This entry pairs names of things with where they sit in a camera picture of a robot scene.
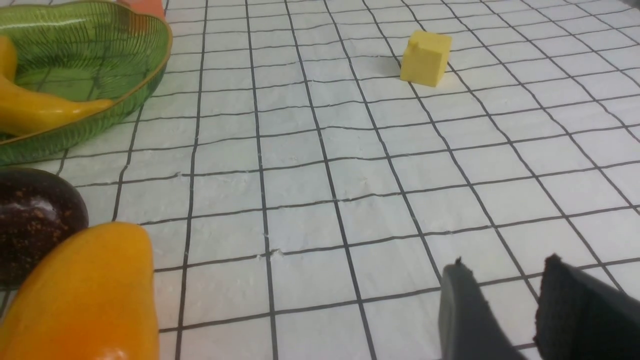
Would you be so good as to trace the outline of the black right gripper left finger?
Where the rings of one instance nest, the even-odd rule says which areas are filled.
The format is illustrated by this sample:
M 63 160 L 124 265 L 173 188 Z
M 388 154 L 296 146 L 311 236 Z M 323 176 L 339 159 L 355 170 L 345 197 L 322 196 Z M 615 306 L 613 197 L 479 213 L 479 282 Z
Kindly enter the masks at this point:
M 481 287 L 460 257 L 444 266 L 438 312 L 444 360 L 524 360 L 502 331 Z

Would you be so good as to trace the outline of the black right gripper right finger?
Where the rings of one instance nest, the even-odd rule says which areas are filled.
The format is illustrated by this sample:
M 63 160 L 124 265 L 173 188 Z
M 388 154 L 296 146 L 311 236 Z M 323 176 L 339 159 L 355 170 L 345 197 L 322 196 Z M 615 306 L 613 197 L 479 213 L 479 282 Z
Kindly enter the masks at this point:
M 637 360 L 640 303 L 551 255 L 542 272 L 534 342 L 544 360 Z

